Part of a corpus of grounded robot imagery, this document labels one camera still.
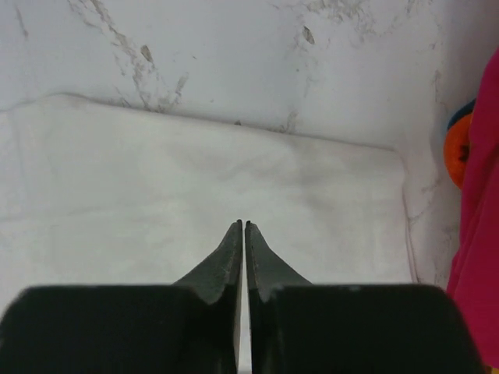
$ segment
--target orange ball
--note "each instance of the orange ball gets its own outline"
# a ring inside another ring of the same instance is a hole
[[[469,126],[472,114],[459,119],[448,131],[444,143],[444,163],[452,181],[462,189],[469,155]]]

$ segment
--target pink cloth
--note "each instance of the pink cloth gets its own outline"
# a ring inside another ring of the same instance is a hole
[[[485,364],[499,368],[499,50],[483,74],[469,130],[460,248],[448,294]]]

